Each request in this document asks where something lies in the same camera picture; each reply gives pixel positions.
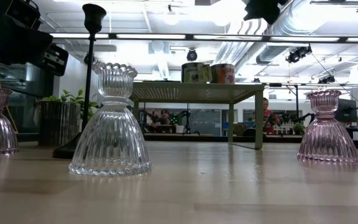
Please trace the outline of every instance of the potted plant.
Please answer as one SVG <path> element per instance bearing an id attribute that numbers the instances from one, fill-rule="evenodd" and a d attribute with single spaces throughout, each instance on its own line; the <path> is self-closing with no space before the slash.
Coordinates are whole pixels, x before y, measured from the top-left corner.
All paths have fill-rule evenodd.
<path id="1" fill-rule="evenodd" d="M 83 90 L 73 96 L 63 90 L 61 97 L 45 97 L 38 102 L 39 113 L 39 146 L 61 146 L 71 141 L 79 132 L 81 118 L 84 112 Z M 93 108 L 97 103 L 90 102 L 87 110 L 92 117 Z"/>
<path id="2" fill-rule="evenodd" d="M 295 123 L 292 126 L 292 130 L 295 132 L 295 134 L 301 135 L 301 134 L 303 134 L 303 131 L 305 130 L 305 127 L 301 123 Z"/>

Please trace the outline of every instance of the computer monitor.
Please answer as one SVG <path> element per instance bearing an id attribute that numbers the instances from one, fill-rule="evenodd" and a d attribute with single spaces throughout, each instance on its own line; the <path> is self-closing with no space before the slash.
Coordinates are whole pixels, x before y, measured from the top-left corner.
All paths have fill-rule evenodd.
<path id="1" fill-rule="evenodd" d="M 340 122 L 357 122 L 357 110 L 355 100 L 339 99 L 338 110 L 335 111 L 335 119 Z"/>

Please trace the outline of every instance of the shelf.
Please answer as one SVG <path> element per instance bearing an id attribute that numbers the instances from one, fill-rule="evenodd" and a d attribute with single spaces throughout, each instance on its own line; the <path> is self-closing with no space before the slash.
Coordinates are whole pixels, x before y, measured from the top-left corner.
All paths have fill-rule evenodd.
<path id="1" fill-rule="evenodd" d="M 225 85 L 201 83 L 135 82 L 131 98 L 138 102 L 153 103 L 238 103 L 263 85 Z"/>

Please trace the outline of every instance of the light wood tabletop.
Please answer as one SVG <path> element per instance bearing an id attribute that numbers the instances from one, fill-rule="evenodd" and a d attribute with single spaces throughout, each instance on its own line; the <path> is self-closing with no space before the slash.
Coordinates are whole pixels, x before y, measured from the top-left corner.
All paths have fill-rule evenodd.
<path id="1" fill-rule="evenodd" d="M 358 224 L 358 165 L 298 161 L 298 144 L 147 145 L 149 173 L 94 177 L 21 144 L 0 156 L 0 223 Z"/>

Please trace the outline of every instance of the black candle holder base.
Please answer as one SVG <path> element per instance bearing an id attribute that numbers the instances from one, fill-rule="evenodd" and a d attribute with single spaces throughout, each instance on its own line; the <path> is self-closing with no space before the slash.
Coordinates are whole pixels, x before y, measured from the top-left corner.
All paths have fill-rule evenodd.
<path id="1" fill-rule="evenodd" d="M 81 134 L 82 133 L 78 133 L 73 140 L 53 150 L 53 158 L 72 159 Z"/>

